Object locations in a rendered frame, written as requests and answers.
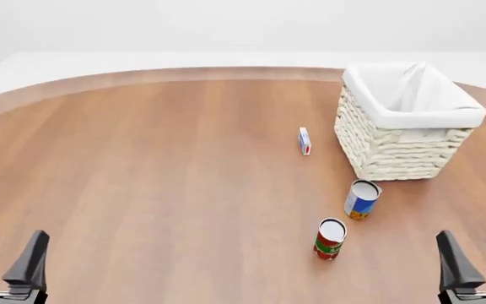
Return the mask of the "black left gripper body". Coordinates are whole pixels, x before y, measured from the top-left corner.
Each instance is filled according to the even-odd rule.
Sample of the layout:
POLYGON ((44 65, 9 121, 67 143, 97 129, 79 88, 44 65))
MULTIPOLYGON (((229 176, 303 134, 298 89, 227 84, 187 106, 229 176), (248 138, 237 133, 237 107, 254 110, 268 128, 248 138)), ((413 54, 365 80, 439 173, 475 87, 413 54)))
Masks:
POLYGON ((0 291, 0 304, 45 304, 48 295, 43 290, 15 286, 6 291, 0 291))

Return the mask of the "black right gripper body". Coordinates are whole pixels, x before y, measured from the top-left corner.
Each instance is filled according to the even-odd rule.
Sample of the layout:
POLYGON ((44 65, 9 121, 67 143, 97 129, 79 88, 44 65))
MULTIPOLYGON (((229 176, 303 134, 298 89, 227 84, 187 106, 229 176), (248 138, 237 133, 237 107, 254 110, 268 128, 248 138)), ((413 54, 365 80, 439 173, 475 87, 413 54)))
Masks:
POLYGON ((441 288, 438 295, 440 304, 486 304, 486 291, 473 288, 446 290, 441 288))

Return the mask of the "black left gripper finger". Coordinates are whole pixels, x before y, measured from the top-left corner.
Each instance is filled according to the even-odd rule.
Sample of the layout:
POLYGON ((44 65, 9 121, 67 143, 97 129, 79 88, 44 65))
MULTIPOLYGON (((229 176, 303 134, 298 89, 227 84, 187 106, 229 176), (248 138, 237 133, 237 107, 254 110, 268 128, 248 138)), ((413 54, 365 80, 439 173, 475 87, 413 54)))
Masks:
POLYGON ((22 286, 31 290, 46 288, 46 255, 50 241, 43 230, 36 230, 12 267, 3 275, 9 287, 22 286))

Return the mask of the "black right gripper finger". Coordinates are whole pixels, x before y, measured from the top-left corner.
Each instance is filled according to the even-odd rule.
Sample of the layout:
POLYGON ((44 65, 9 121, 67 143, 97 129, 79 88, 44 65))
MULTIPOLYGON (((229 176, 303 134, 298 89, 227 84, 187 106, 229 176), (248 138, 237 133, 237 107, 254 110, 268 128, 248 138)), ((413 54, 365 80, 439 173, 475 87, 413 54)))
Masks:
POLYGON ((486 279, 466 257, 452 232, 443 230, 435 239, 440 255, 440 292, 475 290, 486 283, 486 279))

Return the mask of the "blue and yellow soup tin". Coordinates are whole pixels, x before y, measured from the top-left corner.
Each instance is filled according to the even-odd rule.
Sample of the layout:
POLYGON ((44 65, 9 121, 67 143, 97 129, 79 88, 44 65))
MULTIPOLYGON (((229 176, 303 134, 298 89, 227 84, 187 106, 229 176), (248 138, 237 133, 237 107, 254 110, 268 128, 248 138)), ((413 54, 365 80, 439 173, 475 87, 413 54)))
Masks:
POLYGON ((373 182, 358 179, 348 190, 344 212, 352 220, 365 220, 380 197, 382 189, 373 182))

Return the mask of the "white woven basket with liner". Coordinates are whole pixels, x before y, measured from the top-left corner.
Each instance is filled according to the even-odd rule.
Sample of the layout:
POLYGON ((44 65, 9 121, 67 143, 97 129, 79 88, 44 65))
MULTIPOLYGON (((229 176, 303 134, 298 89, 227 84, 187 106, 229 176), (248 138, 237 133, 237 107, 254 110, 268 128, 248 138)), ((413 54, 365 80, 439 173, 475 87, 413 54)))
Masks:
POLYGON ((426 62, 357 62, 342 80, 334 131, 360 179, 431 179, 486 116, 426 62))

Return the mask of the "white and blue food box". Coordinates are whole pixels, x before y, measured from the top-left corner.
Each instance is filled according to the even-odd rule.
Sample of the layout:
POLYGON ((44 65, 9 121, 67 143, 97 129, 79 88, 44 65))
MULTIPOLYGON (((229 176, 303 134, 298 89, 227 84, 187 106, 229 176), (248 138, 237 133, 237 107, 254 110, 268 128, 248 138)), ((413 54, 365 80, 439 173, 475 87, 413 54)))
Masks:
POLYGON ((311 139, 306 128, 299 128, 298 143, 301 154, 308 156, 311 153, 311 139))

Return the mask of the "red and green tin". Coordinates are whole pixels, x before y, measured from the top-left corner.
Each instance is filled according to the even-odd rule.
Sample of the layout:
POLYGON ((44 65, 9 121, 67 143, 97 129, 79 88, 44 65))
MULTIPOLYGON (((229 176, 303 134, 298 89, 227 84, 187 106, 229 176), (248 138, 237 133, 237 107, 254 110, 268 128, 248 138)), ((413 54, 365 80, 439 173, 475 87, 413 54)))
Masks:
POLYGON ((322 260, 334 260, 340 253, 347 235, 347 227, 335 218, 326 218, 318 225, 314 253, 322 260))

